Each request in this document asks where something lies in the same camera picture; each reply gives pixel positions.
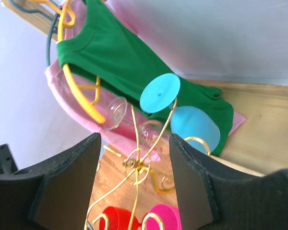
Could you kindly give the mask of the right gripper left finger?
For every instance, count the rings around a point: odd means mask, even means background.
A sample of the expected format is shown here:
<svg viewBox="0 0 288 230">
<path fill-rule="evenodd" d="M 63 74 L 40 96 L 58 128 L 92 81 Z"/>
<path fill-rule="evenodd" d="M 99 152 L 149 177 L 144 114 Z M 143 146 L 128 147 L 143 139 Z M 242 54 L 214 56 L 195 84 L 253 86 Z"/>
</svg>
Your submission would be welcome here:
<svg viewBox="0 0 288 230">
<path fill-rule="evenodd" d="M 101 135 L 13 174 L 0 175 L 0 230 L 82 230 Z"/>
</svg>

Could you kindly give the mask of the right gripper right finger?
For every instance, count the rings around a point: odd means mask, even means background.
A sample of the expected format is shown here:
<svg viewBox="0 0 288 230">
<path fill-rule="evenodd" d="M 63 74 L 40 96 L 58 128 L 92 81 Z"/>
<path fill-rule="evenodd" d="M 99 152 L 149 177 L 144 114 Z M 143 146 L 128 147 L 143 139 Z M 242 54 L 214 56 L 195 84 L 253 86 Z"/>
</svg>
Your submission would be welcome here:
<svg viewBox="0 0 288 230">
<path fill-rule="evenodd" d="M 176 134 L 169 154 L 184 230 L 288 230 L 288 169 L 250 175 Z"/>
</svg>

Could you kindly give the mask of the magenta plastic goblet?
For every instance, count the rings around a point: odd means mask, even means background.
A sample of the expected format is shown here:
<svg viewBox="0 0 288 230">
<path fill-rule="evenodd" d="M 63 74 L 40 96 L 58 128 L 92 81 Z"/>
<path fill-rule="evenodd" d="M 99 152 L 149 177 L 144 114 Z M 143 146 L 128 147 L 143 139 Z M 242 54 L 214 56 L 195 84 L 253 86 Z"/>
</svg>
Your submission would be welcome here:
<svg viewBox="0 0 288 230">
<path fill-rule="evenodd" d="M 159 230 L 160 220 L 164 230 L 182 230 L 178 207 L 157 204 L 153 206 L 142 220 L 143 230 Z"/>
</svg>

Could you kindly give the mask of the red plastic cup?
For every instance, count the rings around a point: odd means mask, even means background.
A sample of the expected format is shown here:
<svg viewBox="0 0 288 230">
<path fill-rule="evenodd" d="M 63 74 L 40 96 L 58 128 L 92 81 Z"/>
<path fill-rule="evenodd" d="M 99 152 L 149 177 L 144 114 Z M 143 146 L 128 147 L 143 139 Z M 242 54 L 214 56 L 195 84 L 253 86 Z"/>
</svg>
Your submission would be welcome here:
<svg viewBox="0 0 288 230">
<path fill-rule="evenodd" d="M 102 212 L 108 217 L 108 230 L 127 230 L 132 212 L 120 207 L 107 207 Z M 132 230 L 137 230 L 141 223 L 136 217 L 133 219 Z M 105 220 L 102 218 L 99 222 L 99 230 L 105 230 Z"/>
</svg>

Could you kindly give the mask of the blue plastic goblet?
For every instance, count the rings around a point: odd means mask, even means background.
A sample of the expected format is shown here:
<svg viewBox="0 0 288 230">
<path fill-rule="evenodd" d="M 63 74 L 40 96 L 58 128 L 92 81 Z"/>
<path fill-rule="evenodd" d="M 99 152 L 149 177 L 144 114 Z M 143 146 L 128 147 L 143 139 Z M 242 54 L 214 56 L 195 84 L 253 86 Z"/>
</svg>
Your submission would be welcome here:
<svg viewBox="0 0 288 230">
<path fill-rule="evenodd" d="M 194 106 L 178 106 L 180 79 L 173 73 L 156 77 L 143 90 L 140 108 L 149 114 L 169 107 L 170 129 L 198 151 L 210 156 L 220 141 L 220 130 L 214 121 Z"/>
</svg>

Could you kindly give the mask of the clear wine glass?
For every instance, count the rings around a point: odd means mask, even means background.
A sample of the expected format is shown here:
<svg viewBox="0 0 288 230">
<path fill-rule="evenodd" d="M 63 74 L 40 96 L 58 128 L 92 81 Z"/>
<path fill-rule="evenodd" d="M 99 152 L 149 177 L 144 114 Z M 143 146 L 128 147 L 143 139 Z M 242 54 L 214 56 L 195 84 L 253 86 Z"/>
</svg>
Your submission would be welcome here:
<svg viewBox="0 0 288 230">
<path fill-rule="evenodd" d="M 132 112 L 131 104 L 124 97 L 112 100 L 106 108 L 105 116 L 105 129 L 116 130 L 126 137 L 136 138 L 138 135 L 139 142 L 146 149 L 155 144 L 154 151 L 167 152 L 170 132 L 165 130 L 161 139 L 157 141 L 164 125 L 157 120 L 145 120 L 136 110 Z"/>
</svg>

